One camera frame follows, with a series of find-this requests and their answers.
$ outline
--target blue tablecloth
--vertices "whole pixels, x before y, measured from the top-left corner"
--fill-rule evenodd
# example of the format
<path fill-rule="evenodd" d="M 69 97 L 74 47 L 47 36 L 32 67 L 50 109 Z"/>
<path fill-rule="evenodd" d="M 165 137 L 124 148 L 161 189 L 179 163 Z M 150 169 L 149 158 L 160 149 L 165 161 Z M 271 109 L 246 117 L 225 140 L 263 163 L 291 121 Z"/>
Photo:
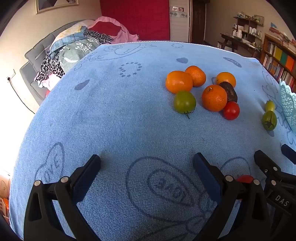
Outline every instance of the blue tablecloth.
<path fill-rule="evenodd" d="M 191 91 L 197 106 L 188 120 L 173 110 L 165 79 L 190 65 L 200 67 L 207 81 Z M 220 72 L 237 80 L 240 115 L 233 121 L 201 105 L 202 91 Z M 261 124 L 268 99 L 278 118 L 272 132 Z M 78 208 L 101 240 L 192 240 L 216 206 L 192 167 L 193 155 L 201 152 L 224 174 L 251 174 L 264 185 L 256 150 L 296 173 L 282 144 L 295 148 L 295 135 L 282 112 L 279 85 L 258 60 L 177 42 L 101 45 L 61 79 L 27 130 L 11 182 L 11 226 L 23 237 L 35 180 L 56 182 L 97 154 L 102 168 Z"/>

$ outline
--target leopard print cloth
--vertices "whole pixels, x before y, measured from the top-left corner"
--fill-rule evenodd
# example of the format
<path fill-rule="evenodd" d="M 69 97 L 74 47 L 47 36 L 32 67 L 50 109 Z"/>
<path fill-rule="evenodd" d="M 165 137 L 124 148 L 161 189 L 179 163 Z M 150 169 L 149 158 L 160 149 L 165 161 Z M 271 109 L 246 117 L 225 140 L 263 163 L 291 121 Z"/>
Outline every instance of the leopard print cloth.
<path fill-rule="evenodd" d="M 88 29 L 86 29 L 83 32 L 83 34 L 84 36 L 94 38 L 100 44 L 111 43 L 113 41 L 113 38 L 111 38 L 109 35 L 100 34 L 98 32 L 91 31 Z M 37 81 L 38 86 L 42 88 L 42 81 L 47 80 L 50 74 L 55 74 L 59 78 L 62 78 L 62 76 L 65 75 L 65 72 L 61 67 L 61 63 L 59 60 L 59 52 L 52 60 L 50 58 L 50 50 L 48 50 L 45 59 L 42 61 L 40 71 L 38 72 L 34 80 Z"/>

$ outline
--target teal plastic basket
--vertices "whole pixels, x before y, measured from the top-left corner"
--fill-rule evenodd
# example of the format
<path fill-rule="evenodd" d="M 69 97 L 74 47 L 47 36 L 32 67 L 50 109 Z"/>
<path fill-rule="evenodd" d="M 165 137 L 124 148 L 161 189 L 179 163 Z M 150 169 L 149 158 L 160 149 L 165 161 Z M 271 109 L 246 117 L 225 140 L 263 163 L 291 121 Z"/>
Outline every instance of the teal plastic basket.
<path fill-rule="evenodd" d="M 296 94 L 292 93 L 290 86 L 281 80 L 280 94 L 283 112 L 291 129 L 296 134 Z"/>

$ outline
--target black power cord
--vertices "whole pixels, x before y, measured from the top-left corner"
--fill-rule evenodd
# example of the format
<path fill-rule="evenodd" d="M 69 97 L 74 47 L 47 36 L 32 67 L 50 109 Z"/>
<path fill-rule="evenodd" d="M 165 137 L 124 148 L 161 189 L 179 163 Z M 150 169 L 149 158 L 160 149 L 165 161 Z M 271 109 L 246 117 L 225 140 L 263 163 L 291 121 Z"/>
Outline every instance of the black power cord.
<path fill-rule="evenodd" d="M 13 87 L 12 84 L 11 84 L 10 77 L 8 77 L 7 80 L 9 81 L 9 83 L 10 83 L 12 89 L 15 91 L 14 87 Z M 24 104 L 24 106 L 26 106 L 26 104 L 22 101 L 22 99 L 21 99 L 20 97 L 19 97 L 19 99 L 20 99 L 20 101 Z M 26 106 L 26 107 L 27 107 L 27 109 L 28 109 L 29 111 L 31 111 L 31 112 L 35 115 L 35 113 L 34 113 L 32 110 L 30 110 L 30 109 L 28 108 L 28 106 Z"/>

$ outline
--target silver bolt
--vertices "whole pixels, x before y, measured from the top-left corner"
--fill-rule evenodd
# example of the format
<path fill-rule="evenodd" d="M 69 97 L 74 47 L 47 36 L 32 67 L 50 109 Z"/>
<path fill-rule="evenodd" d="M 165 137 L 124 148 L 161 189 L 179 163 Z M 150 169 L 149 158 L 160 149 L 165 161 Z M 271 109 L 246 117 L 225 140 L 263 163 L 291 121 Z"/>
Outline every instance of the silver bolt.
<path fill-rule="evenodd" d="M 229 176 L 229 175 L 226 176 L 225 179 L 226 179 L 227 182 L 232 182 L 233 181 L 233 177 Z"/>
<path fill-rule="evenodd" d="M 253 182 L 255 183 L 255 185 L 259 185 L 260 184 L 260 181 L 257 180 L 257 179 L 254 179 Z"/>
<path fill-rule="evenodd" d="M 39 186 L 40 184 L 41 184 L 41 181 L 40 180 L 37 180 L 37 181 L 34 182 L 34 185 L 35 186 Z"/>
<path fill-rule="evenodd" d="M 63 183 L 66 183 L 68 180 L 69 180 L 68 177 L 62 177 L 62 178 L 61 178 L 61 182 L 63 182 Z"/>

